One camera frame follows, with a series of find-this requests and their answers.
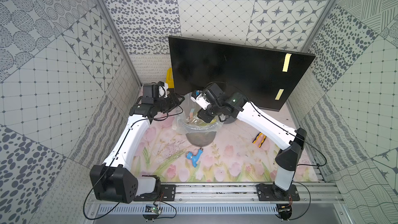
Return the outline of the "yellow sticky note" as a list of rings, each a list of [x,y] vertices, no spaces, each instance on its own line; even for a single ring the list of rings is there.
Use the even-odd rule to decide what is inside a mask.
[[[287,72],[292,54],[287,53],[284,59],[283,72]]]
[[[275,100],[276,101],[280,100],[280,98],[282,97],[283,93],[284,93],[284,89],[279,89],[279,91],[278,91],[278,93],[277,93],[277,95],[275,97]]]

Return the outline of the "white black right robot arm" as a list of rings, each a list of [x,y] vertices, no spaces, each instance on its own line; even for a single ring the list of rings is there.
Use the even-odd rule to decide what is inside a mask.
[[[222,115],[232,117],[256,128],[279,147],[275,157],[278,169],[271,192],[275,199],[286,200],[304,150],[306,131],[280,123],[261,111],[244,94],[235,92],[228,95],[216,83],[193,91],[191,99],[201,107],[198,117],[204,122],[210,123]]]

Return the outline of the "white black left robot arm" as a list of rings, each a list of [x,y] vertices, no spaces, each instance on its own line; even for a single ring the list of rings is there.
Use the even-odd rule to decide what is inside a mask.
[[[168,88],[165,82],[143,85],[143,95],[130,109],[117,144],[103,164],[93,166],[90,171],[97,200],[131,203],[140,197],[148,199],[160,194],[157,176],[135,177],[130,170],[141,139],[152,122],[168,119],[169,113],[183,102],[183,97],[168,92]]]

